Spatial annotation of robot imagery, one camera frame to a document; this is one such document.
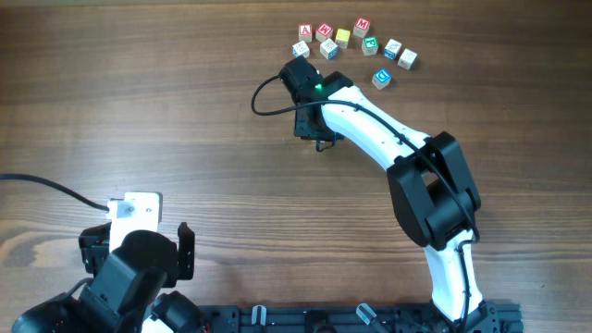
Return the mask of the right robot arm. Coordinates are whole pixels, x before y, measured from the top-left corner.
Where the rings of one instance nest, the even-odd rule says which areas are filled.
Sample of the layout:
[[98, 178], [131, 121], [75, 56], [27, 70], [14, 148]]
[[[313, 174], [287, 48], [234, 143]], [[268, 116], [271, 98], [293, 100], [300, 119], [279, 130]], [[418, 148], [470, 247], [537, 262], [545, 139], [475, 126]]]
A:
[[465, 322], [482, 301], [471, 257], [481, 199], [460, 144], [447, 132], [431, 137], [407, 127], [343, 74], [323, 77], [303, 56], [278, 77], [300, 119], [296, 135], [328, 142], [347, 138], [386, 171], [395, 217], [425, 251], [432, 303], [448, 321]]

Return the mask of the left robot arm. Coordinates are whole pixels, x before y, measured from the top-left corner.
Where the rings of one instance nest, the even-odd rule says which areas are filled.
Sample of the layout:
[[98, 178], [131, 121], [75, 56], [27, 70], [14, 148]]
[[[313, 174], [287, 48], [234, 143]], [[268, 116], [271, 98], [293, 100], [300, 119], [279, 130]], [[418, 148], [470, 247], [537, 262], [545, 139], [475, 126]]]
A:
[[174, 288], [194, 273], [195, 234], [183, 222], [177, 243], [150, 230], [134, 230], [115, 250], [109, 223], [79, 236], [91, 277], [23, 313], [13, 332], [206, 332], [199, 308]]

